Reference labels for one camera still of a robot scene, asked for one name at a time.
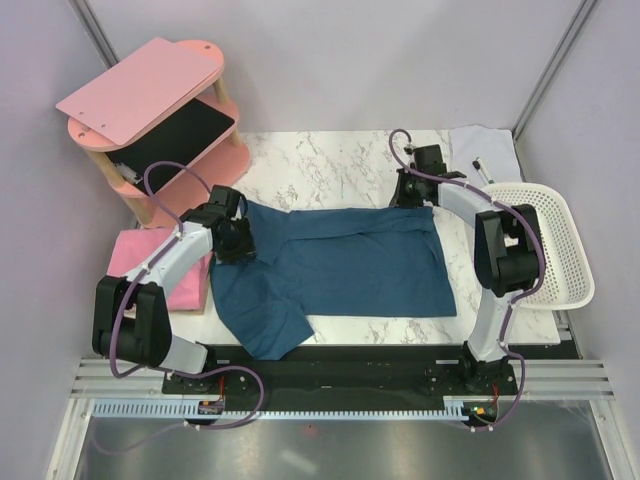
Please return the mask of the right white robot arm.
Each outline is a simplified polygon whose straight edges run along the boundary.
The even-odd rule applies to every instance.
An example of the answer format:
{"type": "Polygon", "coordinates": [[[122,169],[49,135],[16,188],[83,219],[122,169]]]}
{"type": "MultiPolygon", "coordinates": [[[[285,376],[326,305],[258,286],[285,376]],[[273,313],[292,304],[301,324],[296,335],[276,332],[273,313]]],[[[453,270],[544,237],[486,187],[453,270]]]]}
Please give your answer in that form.
{"type": "Polygon", "coordinates": [[[390,205],[417,208],[426,203],[443,208],[473,228],[473,266],[482,287],[475,326],[466,341],[474,358],[458,368],[458,381],[467,392],[483,392],[494,381],[489,364],[507,355],[507,333],[514,303],[535,293],[545,274],[545,257],[538,215],[529,204],[506,205],[450,172],[438,145],[404,152],[408,163],[393,152],[401,168],[390,205]]]}

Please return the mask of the dark blue t shirt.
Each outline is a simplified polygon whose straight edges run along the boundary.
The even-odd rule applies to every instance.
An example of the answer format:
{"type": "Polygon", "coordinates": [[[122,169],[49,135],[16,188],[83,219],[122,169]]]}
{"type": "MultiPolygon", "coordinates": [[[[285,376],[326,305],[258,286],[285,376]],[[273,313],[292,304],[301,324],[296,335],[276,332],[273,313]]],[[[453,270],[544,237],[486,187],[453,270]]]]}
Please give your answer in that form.
{"type": "Polygon", "coordinates": [[[453,317],[433,211],[348,208],[283,212],[255,202],[254,259],[211,267],[215,309],[257,360],[313,336],[311,315],[453,317]]]}

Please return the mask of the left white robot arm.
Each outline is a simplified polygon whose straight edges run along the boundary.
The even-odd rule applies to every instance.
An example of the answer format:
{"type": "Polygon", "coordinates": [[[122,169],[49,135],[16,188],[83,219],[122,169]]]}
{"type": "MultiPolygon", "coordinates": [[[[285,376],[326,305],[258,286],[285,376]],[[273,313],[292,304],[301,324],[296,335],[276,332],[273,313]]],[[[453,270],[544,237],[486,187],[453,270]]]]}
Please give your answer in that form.
{"type": "Polygon", "coordinates": [[[109,360],[111,373],[124,378],[146,367],[184,375],[198,393],[219,382],[209,350],[172,332],[168,298],[188,271],[210,255],[223,264],[255,257],[241,192],[212,188],[207,202],[186,211],[168,238],[125,275],[107,275],[96,286],[92,348],[109,360]]]}

